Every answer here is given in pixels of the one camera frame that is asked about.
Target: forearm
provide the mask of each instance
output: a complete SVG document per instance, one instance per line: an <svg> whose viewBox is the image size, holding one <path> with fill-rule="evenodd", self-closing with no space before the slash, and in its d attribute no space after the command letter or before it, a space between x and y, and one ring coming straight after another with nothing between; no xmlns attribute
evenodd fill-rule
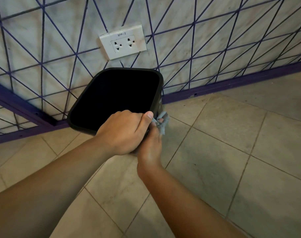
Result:
<svg viewBox="0 0 301 238"><path fill-rule="evenodd" d="M77 193L110 156L90 139L0 193L0 237L49 237Z"/></svg>
<svg viewBox="0 0 301 238"><path fill-rule="evenodd" d="M139 176L176 237L245 237L164 168Z"/></svg>

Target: cloth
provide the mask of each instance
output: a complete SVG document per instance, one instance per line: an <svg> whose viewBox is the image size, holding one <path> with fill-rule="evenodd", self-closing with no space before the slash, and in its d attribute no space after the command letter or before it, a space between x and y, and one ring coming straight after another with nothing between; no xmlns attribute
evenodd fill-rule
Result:
<svg viewBox="0 0 301 238"><path fill-rule="evenodd" d="M159 134L164 135L165 134L165 126L169 122L169 115L166 111L163 111L158 115L157 119L153 118L152 122L156 123L157 128L159 129Z"/></svg>

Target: triangular grid pattern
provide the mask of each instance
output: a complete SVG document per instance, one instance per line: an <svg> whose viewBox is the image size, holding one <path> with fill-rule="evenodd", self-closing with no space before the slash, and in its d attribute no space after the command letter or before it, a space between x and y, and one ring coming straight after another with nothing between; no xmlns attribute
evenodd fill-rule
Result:
<svg viewBox="0 0 301 238"><path fill-rule="evenodd" d="M107 60L98 36L136 20L148 51ZM299 61L301 0L0 0L0 84L56 120L105 68L156 69L168 94ZM7 115L0 135L35 125Z"/></svg>

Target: electrical outlet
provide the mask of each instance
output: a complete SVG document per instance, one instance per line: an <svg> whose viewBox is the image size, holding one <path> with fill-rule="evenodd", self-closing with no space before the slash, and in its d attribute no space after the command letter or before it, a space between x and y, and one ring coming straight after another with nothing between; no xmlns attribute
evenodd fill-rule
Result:
<svg viewBox="0 0 301 238"><path fill-rule="evenodd" d="M141 25L106 33L100 40L110 60L147 50Z"/></svg>

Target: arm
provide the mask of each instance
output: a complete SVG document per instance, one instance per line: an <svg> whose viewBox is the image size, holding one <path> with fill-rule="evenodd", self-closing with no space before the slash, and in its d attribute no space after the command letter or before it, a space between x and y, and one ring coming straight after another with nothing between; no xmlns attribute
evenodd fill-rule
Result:
<svg viewBox="0 0 301 238"><path fill-rule="evenodd" d="M176 237L245 237L160 163L161 136L153 123L139 148L137 172Z"/></svg>
<svg viewBox="0 0 301 238"><path fill-rule="evenodd" d="M101 164L140 144L152 117L152 112L117 112L95 137L1 192L0 237L49 237Z"/></svg>

